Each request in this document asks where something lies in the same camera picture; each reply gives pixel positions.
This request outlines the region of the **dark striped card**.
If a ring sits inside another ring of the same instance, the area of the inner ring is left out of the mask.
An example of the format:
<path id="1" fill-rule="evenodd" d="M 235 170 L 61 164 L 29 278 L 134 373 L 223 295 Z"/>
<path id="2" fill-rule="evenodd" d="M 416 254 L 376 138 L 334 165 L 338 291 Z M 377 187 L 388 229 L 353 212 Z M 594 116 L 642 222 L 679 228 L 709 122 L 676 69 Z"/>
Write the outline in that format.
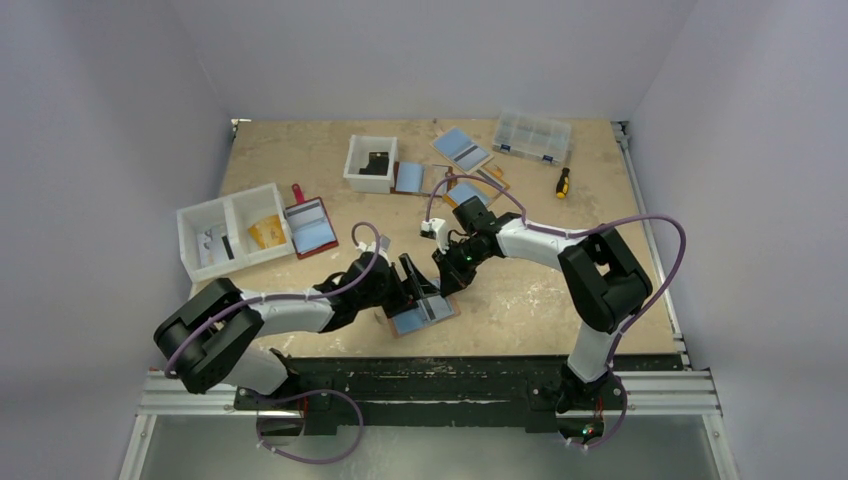
<path id="1" fill-rule="evenodd" d="M 226 253 L 227 258 L 229 260 L 233 260 L 234 259 L 234 253 L 232 251 L 232 248 L 231 248 L 231 245 L 230 245 L 230 242 L 229 242 L 229 238 L 228 238 L 227 235 L 221 236 L 221 243 L 223 245 L 224 252 Z"/>

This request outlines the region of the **pink card holder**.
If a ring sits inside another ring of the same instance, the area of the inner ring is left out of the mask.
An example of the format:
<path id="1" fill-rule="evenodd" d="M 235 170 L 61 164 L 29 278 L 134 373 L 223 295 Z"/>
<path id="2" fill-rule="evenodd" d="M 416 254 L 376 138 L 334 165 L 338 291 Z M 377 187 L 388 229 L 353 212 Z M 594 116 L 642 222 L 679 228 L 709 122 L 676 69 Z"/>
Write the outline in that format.
<path id="1" fill-rule="evenodd" d="M 387 316 L 381 307 L 373 310 L 374 319 L 387 327 L 394 338 L 408 336 L 459 314 L 460 309 L 454 299 L 439 295 L 413 300 L 409 309 L 391 317 Z"/>

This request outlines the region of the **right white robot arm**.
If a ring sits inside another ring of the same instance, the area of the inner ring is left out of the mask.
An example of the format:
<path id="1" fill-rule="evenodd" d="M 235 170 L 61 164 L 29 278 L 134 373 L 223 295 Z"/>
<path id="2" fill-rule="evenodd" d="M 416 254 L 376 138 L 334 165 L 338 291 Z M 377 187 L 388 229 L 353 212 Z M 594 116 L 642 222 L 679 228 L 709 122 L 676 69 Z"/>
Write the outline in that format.
<path id="1" fill-rule="evenodd" d="M 453 211 L 461 237 L 453 239 L 442 219 L 421 222 L 420 234 L 436 241 L 432 258 L 447 297 L 467 288 L 476 269 L 493 258 L 520 259 L 560 272 L 581 325 L 552 394 L 555 409 L 593 407 L 611 380 L 611 364 L 624 324 L 635 318 L 653 284 L 616 229 L 591 233 L 527 221 L 521 214 L 496 215 L 473 197 Z"/>

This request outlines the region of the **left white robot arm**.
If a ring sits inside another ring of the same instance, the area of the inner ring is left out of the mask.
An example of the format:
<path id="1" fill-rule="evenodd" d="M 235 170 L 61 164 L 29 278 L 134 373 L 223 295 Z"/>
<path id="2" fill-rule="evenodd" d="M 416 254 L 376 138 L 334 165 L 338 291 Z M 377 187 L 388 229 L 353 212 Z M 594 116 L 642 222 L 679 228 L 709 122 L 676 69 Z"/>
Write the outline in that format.
<path id="1" fill-rule="evenodd" d="M 219 384 L 243 386 L 272 408 L 297 399 L 291 363 L 254 340 L 290 332 L 330 333 L 350 325 L 363 310 L 380 308 L 388 317 L 441 295 L 407 255 L 395 265 L 384 255 L 361 254 L 344 272 L 301 292 L 260 294 L 219 278 L 187 301 L 154 332 L 166 358 L 165 372 L 192 394 Z"/>

